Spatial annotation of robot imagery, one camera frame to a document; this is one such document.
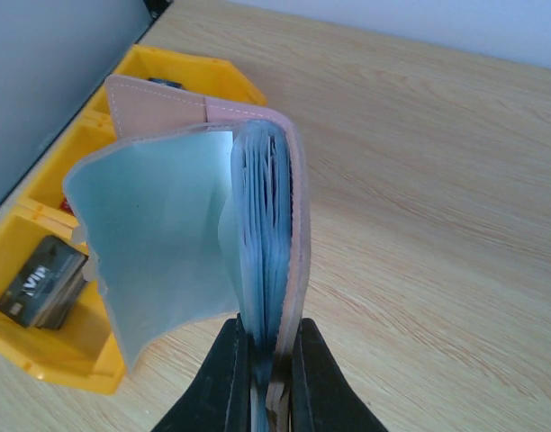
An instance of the wallet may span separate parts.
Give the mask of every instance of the wallet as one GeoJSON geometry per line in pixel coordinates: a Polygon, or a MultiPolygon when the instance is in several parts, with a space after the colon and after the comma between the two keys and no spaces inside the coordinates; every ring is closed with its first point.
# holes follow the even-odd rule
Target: wallet
{"type": "Polygon", "coordinates": [[[63,188],[127,367],[166,332],[238,311],[251,428],[287,430],[311,256],[297,129],[265,107],[134,77],[105,88],[118,140],[63,188]]]}

